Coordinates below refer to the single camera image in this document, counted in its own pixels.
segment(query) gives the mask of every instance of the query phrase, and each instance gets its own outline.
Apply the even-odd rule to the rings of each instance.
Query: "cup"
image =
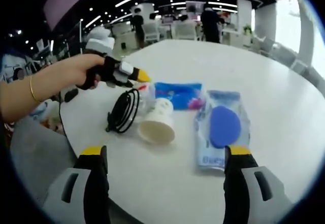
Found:
[[[173,104],[169,100],[156,99],[154,106],[139,123],[140,137],[153,144],[171,143],[175,139],[173,111]]]

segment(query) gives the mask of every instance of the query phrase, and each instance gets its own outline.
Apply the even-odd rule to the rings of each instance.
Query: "gold bracelet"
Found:
[[[32,77],[33,77],[33,76],[31,76],[30,79],[29,79],[29,88],[30,88],[31,96],[33,97],[34,101],[36,101],[36,102],[38,102],[38,103],[41,103],[42,101],[37,100],[36,97],[35,97],[35,95],[34,95],[33,87],[32,87],[32,85],[31,85],[31,78],[32,78]]]

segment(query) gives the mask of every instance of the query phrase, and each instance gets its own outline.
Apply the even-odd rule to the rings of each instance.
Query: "coiled cable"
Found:
[[[139,107],[140,94],[135,88],[124,92],[107,115],[107,132],[125,133],[132,125]]]

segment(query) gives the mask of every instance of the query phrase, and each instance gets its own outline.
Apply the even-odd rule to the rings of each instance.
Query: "window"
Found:
[[[275,42],[299,52],[301,21],[298,0],[277,0]]]
[[[314,24],[314,49],[311,65],[325,78],[325,45],[320,31]]]

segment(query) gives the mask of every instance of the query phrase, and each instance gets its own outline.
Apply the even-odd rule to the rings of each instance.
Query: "white round table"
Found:
[[[145,69],[154,81],[239,91],[257,163],[283,182],[293,202],[315,180],[325,150],[325,100],[287,67],[246,50],[180,40],[161,41],[125,61]],[[174,112],[171,145],[148,145],[132,130],[122,136],[105,132],[107,112],[122,91],[100,83],[62,104],[64,129],[76,155],[87,146],[107,144],[110,198],[141,222],[222,223],[223,173],[196,170],[196,111]]]

